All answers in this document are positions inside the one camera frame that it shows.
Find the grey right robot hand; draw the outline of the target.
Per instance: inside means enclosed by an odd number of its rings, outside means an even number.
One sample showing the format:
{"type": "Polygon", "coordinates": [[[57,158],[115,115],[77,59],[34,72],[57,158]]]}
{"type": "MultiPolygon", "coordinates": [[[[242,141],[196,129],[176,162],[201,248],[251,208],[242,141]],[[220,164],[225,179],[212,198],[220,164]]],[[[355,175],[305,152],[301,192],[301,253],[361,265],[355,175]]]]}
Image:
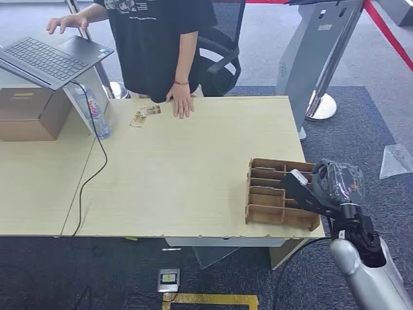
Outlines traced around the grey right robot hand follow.
{"type": "Polygon", "coordinates": [[[321,159],[312,170],[312,192],[323,205],[355,204],[365,199],[364,176],[355,165],[321,159]]]}

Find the person's right hand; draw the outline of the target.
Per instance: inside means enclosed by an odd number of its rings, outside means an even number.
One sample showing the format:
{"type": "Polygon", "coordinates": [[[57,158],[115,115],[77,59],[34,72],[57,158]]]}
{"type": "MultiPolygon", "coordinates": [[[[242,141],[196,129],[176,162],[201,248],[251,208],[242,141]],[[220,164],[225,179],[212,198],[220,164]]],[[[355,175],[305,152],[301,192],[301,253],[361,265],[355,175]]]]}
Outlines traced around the person's right hand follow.
{"type": "Polygon", "coordinates": [[[87,19],[82,15],[66,15],[64,17],[57,17],[50,19],[46,26],[46,30],[49,34],[54,34],[54,31],[59,26],[60,33],[63,34],[68,27],[69,28],[80,28],[86,30],[89,25],[87,19]]]}

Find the person's left hand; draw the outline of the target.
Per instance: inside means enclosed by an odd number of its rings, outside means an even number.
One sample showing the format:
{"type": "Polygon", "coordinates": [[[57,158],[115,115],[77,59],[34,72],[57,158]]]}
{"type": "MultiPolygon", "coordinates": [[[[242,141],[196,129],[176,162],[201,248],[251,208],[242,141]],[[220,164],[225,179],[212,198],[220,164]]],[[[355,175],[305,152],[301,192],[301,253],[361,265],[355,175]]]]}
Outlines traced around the person's left hand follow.
{"type": "Polygon", "coordinates": [[[173,115],[176,118],[188,118],[194,111],[188,83],[173,83],[167,94],[166,101],[172,102],[173,115]]]}

